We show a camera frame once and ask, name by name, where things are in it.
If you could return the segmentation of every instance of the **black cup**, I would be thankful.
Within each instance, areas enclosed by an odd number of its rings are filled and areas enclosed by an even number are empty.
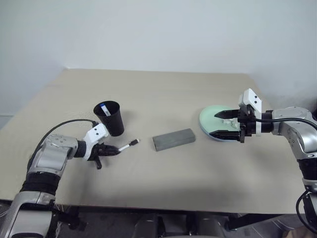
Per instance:
[[[100,104],[104,103],[110,112],[110,116],[106,116],[101,109]],[[94,114],[98,116],[101,122],[106,126],[111,136],[119,136],[124,132],[124,127],[120,114],[120,105],[114,101],[105,101],[98,103],[94,108]]]

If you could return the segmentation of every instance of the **green dish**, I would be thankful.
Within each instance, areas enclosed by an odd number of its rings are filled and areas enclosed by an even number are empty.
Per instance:
[[[215,118],[214,115],[218,112],[221,112],[223,110],[232,110],[232,108],[223,106],[223,105],[213,105],[208,106],[202,110],[202,112],[199,115],[199,124],[201,129],[205,134],[207,134],[212,139],[215,139],[217,141],[235,141],[235,140],[222,140],[215,138],[211,135],[209,135],[210,132],[213,132],[215,130],[238,130],[237,128],[234,128],[231,124],[225,124],[223,123],[223,120],[220,118]]]

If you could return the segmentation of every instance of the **beige table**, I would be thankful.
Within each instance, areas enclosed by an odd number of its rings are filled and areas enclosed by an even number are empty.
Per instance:
[[[65,70],[0,131],[0,199],[13,199],[25,179],[28,159],[54,125],[97,119],[103,100],[121,105],[125,133],[109,138],[120,155],[94,162],[70,160],[57,202],[73,205],[184,209],[240,213],[295,213],[303,191],[301,172],[283,137],[264,134],[246,143],[217,142],[199,128],[208,105],[238,108],[247,88],[244,74]],[[263,110],[269,105],[264,100]],[[81,139],[91,124],[73,123],[58,133]],[[196,142],[156,152],[152,136],[192,128]]]

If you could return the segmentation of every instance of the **white pen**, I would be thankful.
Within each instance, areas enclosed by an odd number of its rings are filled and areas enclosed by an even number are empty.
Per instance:
[[[106,115],[107,117],[111,116],[111,114],[110,114],[108,108],[105,106],[104,103],[100,103],[100,107],[101,107],[101,109],[103,110],[103,112],[105,113],[105,115]]]
[[[129,144],[125,145],[125,146],[122,146],[121,148],[118,149],[118,151],[122,151],[122,150],[125,150],[126,148],[129,148],[130,146],[132,145],[136,145],[137,143],[140,142],[140,139],[135,139],[133,141],[131,141]]]

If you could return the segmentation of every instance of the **eraser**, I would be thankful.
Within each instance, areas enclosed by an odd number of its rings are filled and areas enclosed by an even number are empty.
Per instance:
[[[196,137],[191,129],[179,130],[164,135],[153,137],[155,150],[165,150],[175,146],[192,143]]]

